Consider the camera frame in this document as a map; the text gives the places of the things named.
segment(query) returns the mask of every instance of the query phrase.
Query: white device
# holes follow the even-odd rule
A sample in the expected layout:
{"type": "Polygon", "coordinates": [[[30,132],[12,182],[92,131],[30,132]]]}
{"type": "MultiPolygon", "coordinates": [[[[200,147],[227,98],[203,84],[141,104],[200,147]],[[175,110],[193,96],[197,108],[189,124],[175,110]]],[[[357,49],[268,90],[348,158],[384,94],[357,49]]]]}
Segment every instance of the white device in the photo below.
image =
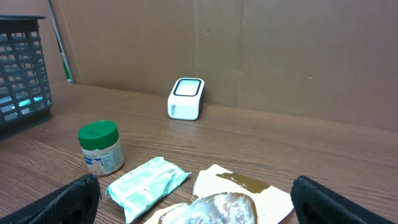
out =
{"type": "Polygon", "coordinates": [[[200,78],[180,78],[167,100],[167,111],[173,119],[194,121],[203,106],[205,81],[200,78]]]}

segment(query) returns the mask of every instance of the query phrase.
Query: device screen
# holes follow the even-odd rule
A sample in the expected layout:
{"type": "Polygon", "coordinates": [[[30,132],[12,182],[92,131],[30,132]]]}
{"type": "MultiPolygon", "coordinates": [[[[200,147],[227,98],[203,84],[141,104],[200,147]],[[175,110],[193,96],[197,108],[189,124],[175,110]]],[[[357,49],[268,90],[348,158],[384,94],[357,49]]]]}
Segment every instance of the device screen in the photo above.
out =
{"type": "Polygon", "coordinates": [[[199,86],[200,86],[199,80],[189,80],[189,79],[180,80],[175,89],[174,95],[195,96],[198,93],[199,86]]]}

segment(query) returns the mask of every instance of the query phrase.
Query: jar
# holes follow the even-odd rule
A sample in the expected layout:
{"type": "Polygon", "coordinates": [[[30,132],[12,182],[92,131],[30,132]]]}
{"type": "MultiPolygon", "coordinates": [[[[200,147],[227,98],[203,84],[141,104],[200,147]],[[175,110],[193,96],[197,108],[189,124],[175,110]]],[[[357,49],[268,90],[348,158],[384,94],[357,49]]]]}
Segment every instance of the jar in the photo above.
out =
{"type": "Polygon", "coordinates": [[[118,127],[113,121],[97,121],[78,132],[81,151],[88,170],[94,175],[108,175],[124,162],[118,127]]]}

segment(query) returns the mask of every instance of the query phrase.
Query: green lid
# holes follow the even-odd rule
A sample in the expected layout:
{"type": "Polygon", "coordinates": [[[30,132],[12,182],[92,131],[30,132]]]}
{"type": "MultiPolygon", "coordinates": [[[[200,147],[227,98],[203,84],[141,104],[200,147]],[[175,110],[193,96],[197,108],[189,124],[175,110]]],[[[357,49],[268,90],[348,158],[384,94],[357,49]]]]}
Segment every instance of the green lid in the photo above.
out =
{"type": "Polygon", "coordinates": [[[119,140],[118,127],[113,121],[96,121],[82,127],[78,137],[83,149],[104,149],[119,140]]]}

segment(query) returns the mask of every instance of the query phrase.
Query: tissue packet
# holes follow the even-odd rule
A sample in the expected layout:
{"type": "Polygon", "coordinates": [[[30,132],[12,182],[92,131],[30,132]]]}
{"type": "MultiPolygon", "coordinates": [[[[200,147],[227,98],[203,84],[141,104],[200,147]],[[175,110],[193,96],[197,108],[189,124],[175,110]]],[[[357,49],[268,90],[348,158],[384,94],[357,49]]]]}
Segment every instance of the tissue packet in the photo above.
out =
{"type": "Polygon", "coordinates": [[[276,224],[292,209],[288,193],[212,165],[200,171],[192,201],[161,209],[146,224],[276,224]]]}
{"type": "Polygon", "coordinates": [[[176,189],[189,174],[163,157],[155,157],[115,180],[105,195],[109,194],[124,208],[126,223],[131,223],[176,189]]]}

